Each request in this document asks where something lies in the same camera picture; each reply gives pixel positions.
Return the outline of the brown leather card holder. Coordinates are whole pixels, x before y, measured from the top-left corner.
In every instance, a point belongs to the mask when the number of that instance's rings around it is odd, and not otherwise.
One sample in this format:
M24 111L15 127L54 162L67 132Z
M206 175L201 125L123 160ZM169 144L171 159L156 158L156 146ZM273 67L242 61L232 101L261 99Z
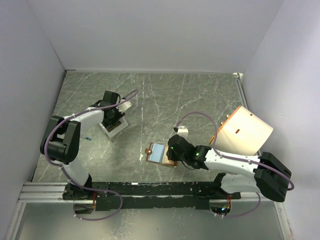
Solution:
M144 151L146 153L146 161L165 167L177 167L177 162L168 159L168 156L166 155L167 151L167 145L151 142L149 147Z

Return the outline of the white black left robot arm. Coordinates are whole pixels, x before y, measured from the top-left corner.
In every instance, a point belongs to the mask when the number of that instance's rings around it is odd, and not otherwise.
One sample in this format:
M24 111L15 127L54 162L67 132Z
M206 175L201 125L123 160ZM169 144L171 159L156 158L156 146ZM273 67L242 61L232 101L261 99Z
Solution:
M40 152L50 165L61 169L71 189L81 199L89 199L94 192L91 175L77 159L82 132L99 125L109 138L117 135L128 126L124 116L136 93L134 90L121 97L107 90L101 100L84 111L67 116L54 115L49 119Z

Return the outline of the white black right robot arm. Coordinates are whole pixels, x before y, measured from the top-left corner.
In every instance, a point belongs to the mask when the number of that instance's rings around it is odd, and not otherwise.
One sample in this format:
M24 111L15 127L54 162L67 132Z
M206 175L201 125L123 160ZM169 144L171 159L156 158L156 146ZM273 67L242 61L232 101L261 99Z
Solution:
M186 163L194 169L216 170L222 174L212 186L218 199L237 192L253 192L282 203L294 188L291 171L272 153L245 156L218 151L211 146L193 146L178 134L168 140L169 160Z

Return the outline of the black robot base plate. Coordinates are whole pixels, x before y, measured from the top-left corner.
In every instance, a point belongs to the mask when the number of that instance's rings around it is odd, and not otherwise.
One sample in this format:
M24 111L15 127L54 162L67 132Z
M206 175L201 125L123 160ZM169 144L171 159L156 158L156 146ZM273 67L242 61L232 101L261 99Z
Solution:
M95 191L83 190L68 183L63 200L89 200L97 211L153 208L194 208L209 210L210 200L227 200L228 194L212 181L198 182L93 182Z

